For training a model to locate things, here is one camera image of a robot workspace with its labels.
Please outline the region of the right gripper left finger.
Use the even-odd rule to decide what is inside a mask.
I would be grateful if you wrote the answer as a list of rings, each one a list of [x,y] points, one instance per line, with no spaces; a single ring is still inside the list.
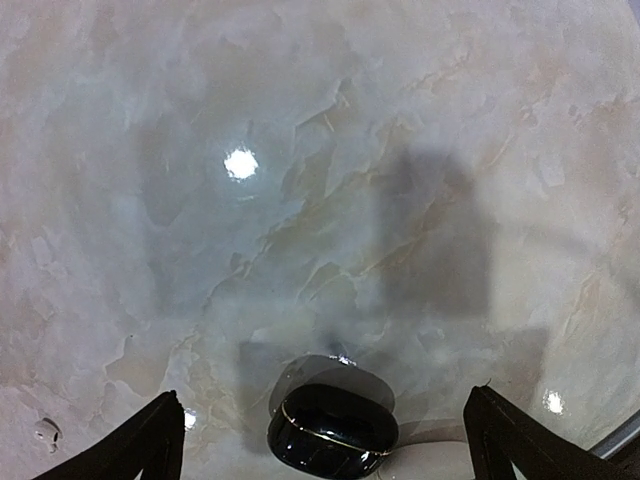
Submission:
[[[178,479],[183,449],[184,409],[177,393],[166,391],[103,440],[36,479]]]

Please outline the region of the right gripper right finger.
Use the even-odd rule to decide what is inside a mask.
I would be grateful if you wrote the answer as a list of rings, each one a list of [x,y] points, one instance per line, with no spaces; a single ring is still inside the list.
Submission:
[[[477,479],[636,479],[631,469],[562,439],[489,386],[475,386],[463,410]]]

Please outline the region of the black earbud charging case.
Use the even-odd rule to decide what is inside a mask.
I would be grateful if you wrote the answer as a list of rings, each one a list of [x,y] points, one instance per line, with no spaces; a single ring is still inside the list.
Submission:
[[[324,384],[289,393],[267,430],[268,447],[278,460],[322,479],[371,475],[398,439],[398,423],[383,405]]]

